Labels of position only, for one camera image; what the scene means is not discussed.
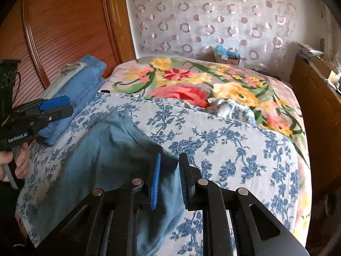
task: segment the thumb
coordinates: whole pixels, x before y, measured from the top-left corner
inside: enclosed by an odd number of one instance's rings
[[[0,181],[4,180],[6,173],[2,167],[3,164],[8,164],[13,159],[12,151],[0,152]]]

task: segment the metal screw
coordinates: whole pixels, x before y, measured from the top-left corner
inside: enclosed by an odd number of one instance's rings
[[[133,181],[131,181],[133,185],[138,186],[142,184],[142,179],[135,178]]]
[[[240,188],[240,189],[238,189],[238,193],[240,195],[248,195],[249,191],[245,188]]]
[[[199,179],[198,183],[199,183],[199,185],[202,185],[202,186],[208,185],[208,181],[206,179],[203,179],[203,178]]]
[[[93,191],[91,193],[94,196],[100,196],[102,194],[102,192],[103,192],[102,189],[97,188],[97,189],[93,189]]]

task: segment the floral blanket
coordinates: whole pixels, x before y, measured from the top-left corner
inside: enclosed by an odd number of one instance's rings
[[[190,165],[198,167],[204,178],[222,188],[249,189],[293,232],[299,188],[294,145],[280,133],[180,104],[174,99],[98,93],[54,146],[33,142],[30,169],[18,198],[18,209],[33,243],[38,245],[40,238],[30,217],[36,214],[77,143],[112,111],[126,111],[147,136],[173,155],[187,153]],[[231,236],[234,244],[233,230]],[[202,211],[185,211],[158,255],[202,256],[202,240]]]
[[[299,208],[294,235],[306,243],[311,213],[311,174],[299,104],[284,83],[255,71],[183,58],[142,58],[117,66],[101,90],[138,93],[144,98],[176,98],[209,108],[212,98],[248,106],[256,125],[286,136],[294,145],[299,169]]]

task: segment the blue and white floral sheet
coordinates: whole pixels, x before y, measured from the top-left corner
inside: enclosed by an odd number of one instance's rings
[[[35,245],[40,238],[30,224],[50,185],[56,181],[75,145],[111,111],[129,112],[135,124],[174,155],[187,153],[204,178],[231,190],[249,189],[290,231],[297,213],[298,164],[293,144],[283,135],[238,120],[179,107],[179,101],[144,100],[98,93],[53,147],[33,142],[30,169],[18,209]],[[201,211],[185,211],[159,255],[202,255]]]

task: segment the black cable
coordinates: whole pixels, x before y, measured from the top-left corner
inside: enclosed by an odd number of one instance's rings
[[[21,75],[19,72],[17,72],[17,74],[19,75],[19,85],[18,85],[18,88],[17,88],[17,92],[14,96],[14,99],[13,99],[13,103],[15,102],[15,99],[17,99],[17,96],[18,96],[18,93],[19,93],[19,89],[20,89],[20,85],[21,85]]]

